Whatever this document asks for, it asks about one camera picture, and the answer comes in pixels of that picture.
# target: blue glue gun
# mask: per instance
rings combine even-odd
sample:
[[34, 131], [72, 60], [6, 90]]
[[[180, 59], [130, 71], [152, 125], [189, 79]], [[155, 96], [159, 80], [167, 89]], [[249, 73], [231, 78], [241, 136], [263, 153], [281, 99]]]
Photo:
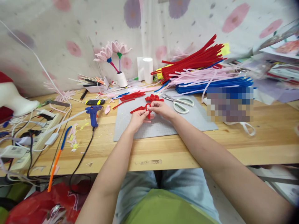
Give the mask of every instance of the blue glue gun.
[[87, 107], [85, 108], [86, 113], [90, 114], [90, 122], [91, 122], [91, 126], [96, 128], [97, 126], [99, 126], [97, 124], [97, 112], [99, 110], [101, 110], [103, 107], [101, 105], [96, 105], [96, 106], [91, 106], [91, 107]]

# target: plastic bag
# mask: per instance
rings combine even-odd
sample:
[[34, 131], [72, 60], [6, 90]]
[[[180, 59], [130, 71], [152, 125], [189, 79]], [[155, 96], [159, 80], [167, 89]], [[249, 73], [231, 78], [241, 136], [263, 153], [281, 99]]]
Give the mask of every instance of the plastic bag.
[[[87, 192], [89, 181], [82, 180], [78, 185], [72, 185], [76, 192]], [[68, 222], [75, 223], [79, 212], [88, 195], [74, 194], [65, 183], [53, 185], [51, 192], [34, 192], [28, 198], [14, 207], [6, 220], [6, 224], [41, 224], [48, 217], [51, 209], [60, 204], [66, 210]]]

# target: green shirt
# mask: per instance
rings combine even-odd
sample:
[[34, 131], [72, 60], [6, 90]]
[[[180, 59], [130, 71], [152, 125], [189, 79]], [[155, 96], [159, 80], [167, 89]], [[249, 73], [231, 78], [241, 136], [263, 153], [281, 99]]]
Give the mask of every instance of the green shirt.
[[162, 189], [152, 189], [133, 208], [125, 224], [196, 223], [217, 224], [207, 213], [181, 197]]

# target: person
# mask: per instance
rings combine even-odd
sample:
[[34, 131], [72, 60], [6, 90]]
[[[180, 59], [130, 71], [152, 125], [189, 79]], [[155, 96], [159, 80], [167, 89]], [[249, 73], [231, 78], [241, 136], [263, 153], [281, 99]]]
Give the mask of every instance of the person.
[[[239, 162], [223, 146], [201, 132], [164, 102], [150, 111], [172, 123], [190, 153], [216, 182], [246, 223], [286, 223], [293, 206]], [[158, 189], [153, 171], [127, 172], [134, 133], [154, 119], [149, 111], [131, 121], [98, 173], [77, 224], [221, 223], [203, 170], [163, 171]]]

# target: wooden table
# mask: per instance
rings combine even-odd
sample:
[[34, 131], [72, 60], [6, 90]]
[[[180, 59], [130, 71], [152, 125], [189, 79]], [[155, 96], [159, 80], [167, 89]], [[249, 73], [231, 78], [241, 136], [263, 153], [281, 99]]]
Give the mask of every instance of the wooden table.
[[[78, 91], [74, 98], [79, 99], [82, 93], [83, 90]], [[35, 97], [33, 100], [43, 102], [56, 95]], [[94, 99], [95, 95], [88, 93], [84, 101]], [[83, 103], [74, 100], [71, 100], [71, 104], [71, 116], [86, 108]], [[117, 100], [115, 103], [110, 103], [111, 108], [117, 104]], [[55, 107], [60, 110], [65, 109], [62, 106]], [[50, 107], [47, 105], [43, 109], [50, 110]], [[100, 118], [98, 119], [99, 126], [95, 130], [94, 139], [76, 173], [99, 172], [116, 144], [116, 142], [113, 142], [116, 114], [117, 110], [111, 110], [108, 115], [105, 115], [104, 110], [101, 110]], [[85, 151], [92, 135], [92, 127], [90, 125], [80, 130], [81, 126], [90, 123], [88, 114], [81, 114], [74, 120], [71, 120], [68, 122], [67, 128], [75, 123], [79, 123], [76, 134], [79, 147], [75, 152], [71, 152], [70, 144], [66, 143], [58, 162], [60, 166], [58, 175], [73, 173], [82, 157], [81, 152]], [[216, 122], [219, 130], [206, 131], [205, 134], [222, 144], [244, 165], [299, 163], [299, 137], [294, 132], [294, 127], [298, 123], [299, 111], [289, 105], [275, 102], [273, 105], [267, 106], [261, 102], [254, 101], [254, 121], [250, 122], [250, 124], [256, 129], [255, 136], [247, 135], [241, 125], [228, 126], [223, 122]], [[63, 125], [60, 130], [60, 136], [64, 127]], [[57, 149], [60, 149], [60, 136], [51, 147], [41, 153], [33, 166], [31, 175], [49, 174], [54, 154]], [[1, 147], [9, 143], [10, 141], [6, 141]], [[41, 166], [44, 166], [42, 171], [35, 169], [35, 167]], [[189, 153], [178, 135], [136, 139], [133, 141], [129, 163], [129, 170], [131, 171], [196, 167], [199, 167], [199, 164]]]

